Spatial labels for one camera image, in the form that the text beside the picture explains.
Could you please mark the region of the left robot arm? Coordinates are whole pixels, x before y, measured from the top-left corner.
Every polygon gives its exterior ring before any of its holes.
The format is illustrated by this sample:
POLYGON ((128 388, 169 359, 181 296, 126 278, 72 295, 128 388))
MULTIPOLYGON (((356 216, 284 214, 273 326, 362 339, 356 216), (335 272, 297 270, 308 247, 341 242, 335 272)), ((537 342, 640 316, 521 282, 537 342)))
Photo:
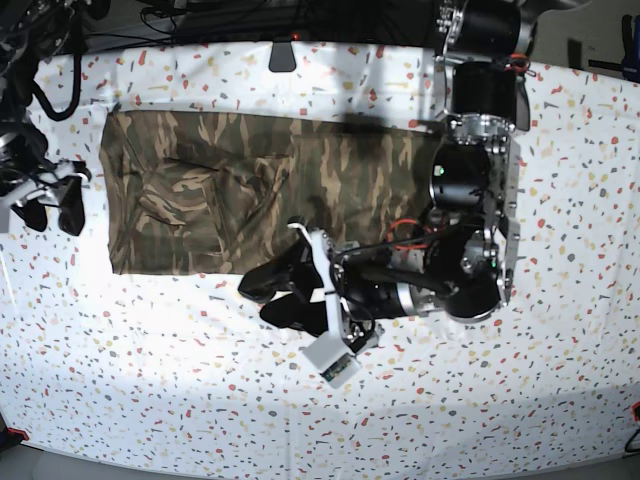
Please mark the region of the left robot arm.
POLYGON ((443 1, 437 134, 353 118, 111 112, 98 159, 117 274, 237 274, 269 325, 354 357, 381 321, 444 311, 475 323, 509 300, 508 194, 525 64, 505 1, 443 1))

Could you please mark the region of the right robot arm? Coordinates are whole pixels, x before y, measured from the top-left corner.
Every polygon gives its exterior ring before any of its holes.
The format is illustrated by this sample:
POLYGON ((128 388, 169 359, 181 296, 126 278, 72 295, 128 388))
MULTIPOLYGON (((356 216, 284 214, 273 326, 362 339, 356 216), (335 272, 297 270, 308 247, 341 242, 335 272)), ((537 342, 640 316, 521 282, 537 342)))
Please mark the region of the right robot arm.
POLYGON ((48 226, 46 209, 59 210, 59 228, 77 236, 85 225, 82 182, 91 174, 82 161, 46 158, 48 141, 31 123, 27 107, 37 100, 46 117, 69 119, 81 96, 84 1, 1 3, 1 231, 12 214, 37 232, 48 226), (39 62, 69 42, 73 80, 69 106, 57 111, 35 81, 39 62))

